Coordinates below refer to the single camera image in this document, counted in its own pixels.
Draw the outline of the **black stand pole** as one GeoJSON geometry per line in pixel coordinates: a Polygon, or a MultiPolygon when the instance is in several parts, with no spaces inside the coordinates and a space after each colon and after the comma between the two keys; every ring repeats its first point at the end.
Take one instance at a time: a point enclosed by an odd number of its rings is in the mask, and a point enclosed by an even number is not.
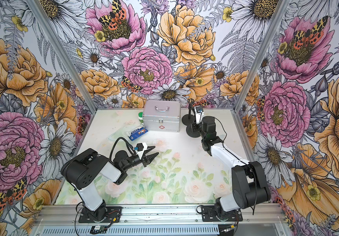
{"type": "Polygon", "coordinates": [[[196,111],[196,105],[192,105],[192,115],[193,115],[193,123],[197,124],[197,111],[196,111]]]}

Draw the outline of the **black round stand base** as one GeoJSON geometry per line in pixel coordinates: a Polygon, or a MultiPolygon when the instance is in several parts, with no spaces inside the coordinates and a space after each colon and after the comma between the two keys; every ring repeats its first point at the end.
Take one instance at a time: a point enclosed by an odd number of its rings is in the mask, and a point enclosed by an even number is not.
{"type": "Polygon", "coordinates": [[[185,126],[189,126],[193,123],[193,115],[189,116],[188,114],[186,114],[182,117],[181,121],[185,126]]]}

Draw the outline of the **black microphone clip pole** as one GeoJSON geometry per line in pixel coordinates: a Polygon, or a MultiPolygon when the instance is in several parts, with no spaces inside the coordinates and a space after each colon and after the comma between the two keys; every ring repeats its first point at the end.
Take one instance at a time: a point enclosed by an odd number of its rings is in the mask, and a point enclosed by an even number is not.
{"type": "Polygon", "coordinates": [[[188,98],[188,115],[191,116],[192,115],[192,111],[194,108],[194,99],[192,98],[188,98]]]}

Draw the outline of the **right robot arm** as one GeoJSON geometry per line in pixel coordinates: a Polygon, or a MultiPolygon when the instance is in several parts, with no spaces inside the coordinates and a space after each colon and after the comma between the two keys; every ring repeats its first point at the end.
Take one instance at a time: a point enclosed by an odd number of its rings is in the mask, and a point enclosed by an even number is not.
{"type": "Polygon", "coordinates": [[[216,120],[215,117],[206,116],[201,122],[188,125],[186,132],[190,137],[201,137],[203,150],[231,169],[232,193],[217,198],[214,209],[216,217],[222,221],[232,217],[238,219],[241,209],[255,210],[256,205],[268,202],[271,191],[262,165],[246,160],[229,149],[217,135],[216,120]]]}

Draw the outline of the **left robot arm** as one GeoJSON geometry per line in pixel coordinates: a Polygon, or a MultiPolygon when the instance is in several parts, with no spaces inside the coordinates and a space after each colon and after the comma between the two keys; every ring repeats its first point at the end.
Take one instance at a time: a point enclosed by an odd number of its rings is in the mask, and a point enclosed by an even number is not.
{"type": "Polygon", "coordinates": [[[116,185],[122,184],[128,176],[127,171],[143,165],[147,167],[159,155],[150,152],[155,146],[138,143],[132,146],[125,138],[114,142],[110,156],[106,157],[89,148],[67,161],[61,168],[61,174],[80,196],[83,209],[80,222],[102,222],[107,219],[107,205],[100,196],[94,180],[99,175],[116,185]]]}

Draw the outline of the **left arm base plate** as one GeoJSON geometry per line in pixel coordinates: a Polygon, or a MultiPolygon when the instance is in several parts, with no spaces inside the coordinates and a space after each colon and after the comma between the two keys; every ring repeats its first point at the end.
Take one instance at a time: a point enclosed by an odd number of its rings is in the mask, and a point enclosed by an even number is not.
{"type": "Polygon", "coordinates": [[[84,207],[79,223],[118,223],[122,212],[121,206],[100,206],[96,211],[84,207]]]}

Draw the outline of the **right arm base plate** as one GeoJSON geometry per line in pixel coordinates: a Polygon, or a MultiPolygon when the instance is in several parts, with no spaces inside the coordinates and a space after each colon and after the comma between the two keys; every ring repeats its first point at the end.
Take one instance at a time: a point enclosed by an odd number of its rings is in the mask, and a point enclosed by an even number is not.
{"type": "Polygon", "coordinates": [[[214,205],[199,205],[196,212],[202,216],[203,222],[241,222],[241,210],[224,211],[214,205]]]}

